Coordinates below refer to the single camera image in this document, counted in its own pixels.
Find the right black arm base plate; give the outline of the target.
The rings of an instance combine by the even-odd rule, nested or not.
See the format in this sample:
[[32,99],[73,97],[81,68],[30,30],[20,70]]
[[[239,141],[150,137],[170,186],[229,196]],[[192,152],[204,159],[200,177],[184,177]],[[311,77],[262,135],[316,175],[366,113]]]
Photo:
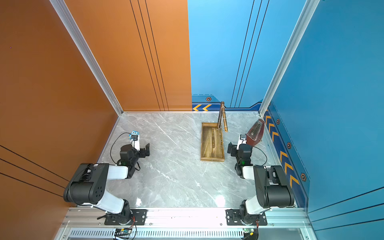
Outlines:
[[242,214],[239,209],[228,209],[226,212],[226,221],[228,226],[267,226],[267,217],[265,213],[260,215]]

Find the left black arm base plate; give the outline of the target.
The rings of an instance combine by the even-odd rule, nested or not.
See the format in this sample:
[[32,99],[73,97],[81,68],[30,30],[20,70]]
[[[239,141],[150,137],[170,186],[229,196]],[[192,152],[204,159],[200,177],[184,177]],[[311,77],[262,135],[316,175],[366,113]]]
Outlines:
[[107,214],[104,224],[106,226],[143,226],[147,219],[147,209],[133,209],[130,210],[125,216],[122,214]]

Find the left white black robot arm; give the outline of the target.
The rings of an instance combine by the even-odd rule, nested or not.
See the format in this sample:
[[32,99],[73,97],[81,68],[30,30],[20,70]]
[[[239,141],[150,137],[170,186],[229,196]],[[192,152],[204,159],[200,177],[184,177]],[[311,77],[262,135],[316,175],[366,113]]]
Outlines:
[[98,219],[105,219],[107,226],[143,225],[145,221],[137,222],[136,212],[131,210],[128,200],[111,194],[106,190],[106,184],[107,181],[131,179],[135,171],[141,169],[139,159],[150,156],[150,144],[138,150],[132,145],[124,145],[120,156],[116,165],[80,164],[64,190],[63,199],[67,203],[104,211]]

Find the wooden jewelry display stand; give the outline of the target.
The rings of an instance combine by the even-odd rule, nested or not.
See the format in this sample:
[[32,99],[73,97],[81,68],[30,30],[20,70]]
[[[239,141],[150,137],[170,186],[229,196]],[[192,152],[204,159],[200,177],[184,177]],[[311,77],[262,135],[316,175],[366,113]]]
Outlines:
[[228,132],[225,102],[220,103],[217,123],[202,123],[201,161],[225,161],[223,131]]

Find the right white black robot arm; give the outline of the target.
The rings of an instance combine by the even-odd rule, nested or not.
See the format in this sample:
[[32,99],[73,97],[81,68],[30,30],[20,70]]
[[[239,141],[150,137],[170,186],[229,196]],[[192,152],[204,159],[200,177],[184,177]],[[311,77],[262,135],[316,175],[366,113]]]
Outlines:
[[267,224],[265,212],[272,208],[292,207],[295,196],[280,165],[262,166],[251,163],[253,147],[247,144],[235,146],[229,143],[228,153],[236,158],[235,171],[241,179],[255,183],[256,195],[243,200],[235,213],[244,225]]

